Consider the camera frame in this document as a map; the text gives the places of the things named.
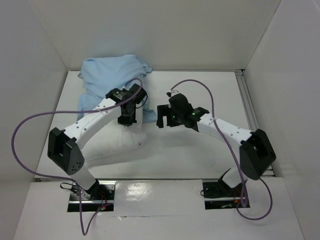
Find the white pillow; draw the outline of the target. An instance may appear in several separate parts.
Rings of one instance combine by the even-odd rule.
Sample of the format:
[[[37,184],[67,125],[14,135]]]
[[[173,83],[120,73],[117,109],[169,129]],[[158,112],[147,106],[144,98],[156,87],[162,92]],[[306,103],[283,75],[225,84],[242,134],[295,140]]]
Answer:
[[[132,151],[144,144],[148,135],[142,131],[143,110],[137,109],[136,121],[131,126],[118,124],[115,119],[98,131],[81,150],[85,163],[106,161],[111,163],[110,157]]]

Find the light blue pillowcase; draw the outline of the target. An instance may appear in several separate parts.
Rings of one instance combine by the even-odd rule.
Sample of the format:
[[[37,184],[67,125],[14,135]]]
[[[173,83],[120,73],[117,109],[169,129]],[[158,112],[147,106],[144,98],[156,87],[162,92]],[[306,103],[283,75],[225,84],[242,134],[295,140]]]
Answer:
[[[151,72],[152,68],[134,54],[87,58],[78,73],[78,77],[83,79],[85,92],[78,99],[77,110],[92,110],[111,90],[128,89],[135,83],[139,84],[139,80],[147,90],[145,77]]]

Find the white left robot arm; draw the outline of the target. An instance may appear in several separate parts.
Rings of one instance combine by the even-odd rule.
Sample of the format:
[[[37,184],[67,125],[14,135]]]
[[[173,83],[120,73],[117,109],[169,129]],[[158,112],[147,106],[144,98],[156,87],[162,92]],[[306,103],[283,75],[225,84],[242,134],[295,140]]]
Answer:
[[[86,161],[101,160],[140,147],[148,138],[141,130],[138,110],[147,92],[138,84],[130,89],[115,88],[81,119],[48,135],[47,156],[80,186],[88,200],[103,190],[89,172]]]

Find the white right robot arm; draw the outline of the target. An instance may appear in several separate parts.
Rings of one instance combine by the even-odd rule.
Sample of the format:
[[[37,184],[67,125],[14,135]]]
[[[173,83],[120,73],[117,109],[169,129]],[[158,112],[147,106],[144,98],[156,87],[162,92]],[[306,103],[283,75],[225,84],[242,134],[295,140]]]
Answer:
[[[243,129],[216,118],[205,108],[194,108],[181,93],[170,97],[168,104],[157,106],[156,125],[159,128],[184,126],[226,143],[236,166],[218,180],[218,190],[223,196],[230,196],[248,179],[258,180],[276,160],[265,131]]]

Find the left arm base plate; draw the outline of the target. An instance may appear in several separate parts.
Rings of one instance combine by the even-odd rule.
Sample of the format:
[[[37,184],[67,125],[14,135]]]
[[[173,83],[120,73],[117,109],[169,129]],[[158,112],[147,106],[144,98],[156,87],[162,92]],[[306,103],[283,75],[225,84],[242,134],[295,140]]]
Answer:
[[[85,191],[81,194],[81,203],[83,212],[95,212],[100,209],[101,212],[114,211],[114,199],[116,191],[115,181],[100,181],[99,189],[94,196],[89,196]],[[80,210],[80,197],[75,183],[62,182],[60,188],[69,192],[68,213],[78,213]]]

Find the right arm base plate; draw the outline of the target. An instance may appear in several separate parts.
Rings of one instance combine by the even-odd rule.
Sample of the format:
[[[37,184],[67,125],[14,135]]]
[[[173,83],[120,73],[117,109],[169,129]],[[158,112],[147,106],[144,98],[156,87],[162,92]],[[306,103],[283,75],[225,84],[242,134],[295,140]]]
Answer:
[[[239,204],[239,208],[243,208],[242,201],[246,201],[246,197],[241,195],[242,183],[236,187],[229,187],[223,182],[224,173],[219,179],[203,180],[200,195],[204,198],[204,207],[206,210],[235,209]]]

